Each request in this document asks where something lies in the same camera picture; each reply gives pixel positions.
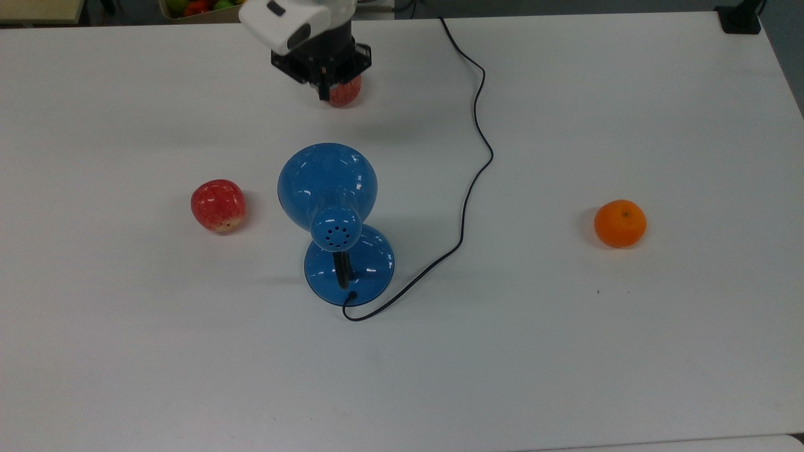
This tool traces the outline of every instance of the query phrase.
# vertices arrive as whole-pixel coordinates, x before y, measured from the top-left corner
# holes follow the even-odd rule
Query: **power cord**
[[[354,291],[350,292],[348,294],[348,296],[347,296],[347,299],[343,302],[342,309],[343,309],[343,317],[347,318],[348,320],[351,320],[352,322],[362,322],[363,320],[366,320],[368,318],[372,318],[375,315],[379,314],[380,312],[386,310],[390,305],[394,304],[394,302],[396,302],[396,300],[400,299],[402,297],[402,295],[404,295],[406,292],[408,292],[408,290],[410,290],[411,287],[413,287],[417,282],[419,282],[419,280],[421,278],[423,278],[427,273],[430,273],[430,270],[436,268],[436,266],[438,264],[442,263],[443,260],[446,259],[447,257],[452,256],[452,254],[455,253],[457,251],[457,249],[459,249],[461,247],[461,245],[463,244],[464,231],[466,229],[466,206],[469,204],[469,197],[472,194],[472,189],[474,188],[474,184],[478,181],[478,178],[480,177],[480,174],[482,174],[482,172],[485,171],[487,167],[489,167],[491,162],[494,161],[494,149],[492,149],[491,144],[489,144],[489,141],[486,139],[486,135],[483,134],[483,131],[480,129],[480,123],[478,122],[478,99],[480,98],[480,92],[483,90],[483,86],[486,85],[486,69],[484,69],[483,66],[481,66],[480,64],[478,64],[477,62],[472,60],[466,53],[463,52],[463,50],[461,50],[461,48],[457,45],[457,43],[455,43],[455,39],[453,38],[452,33],[449,32],[449,28],[447,27],[447,22],[444,21],[444,18],[441,17],[441,16],[438,16],[438,20],[441,21],[441,25],[444,27],[444,32],[447,34],[447,38],[449,38],[449,42],[453,45],[453,47],[455,47],[455,51],[457,51],[457,53],[460,56],[462,56],[465,60],[467,60],[470,63],[472,63],[472,65],[474,65],[476,68],[480,69],[480,72],[482,72],[483,77],[480,79],[480,85],[478,86],[477,92],[474,94],[474,103],[472,104],[472,120],[474,121],[474,128],[478,131],[478,134],[480,135],[480,138],[483,140],[483,143],[486,145],[486,148],[489,150],[489,159],[486,162],[486,164],[483,165],[480,168],[480,170],[478,170],[478,173],[476,175],[474,175],[474,178],[472,179],[472,183],[469,184],[469,190],[466,191],[466,196],[463,199],[463,209],[461,210],[461,235],[458,238],[457,244],[452,249],[450,249],[448,252],[444,253],[441,257],[439,257],[435,261],[433,261],[432,264],[428,265],[426,269],[422,270],[421,273],[418,274],[418,276],[413,278],[413,280],[410,281],[408,283],[408,285],[405,286],[402,290],[400,290],[400,292],[398,294],[394,295],[393,298],[391,298],[390,300],[385,302],[385,304],[383,304],[379,308],[373,310],[369,314],[366,314],[366,315],[364,315],[362,317],[351,317],[347,313],[347,307],[348,307],[349,302],[358,297],[356,292],[354,292]]]

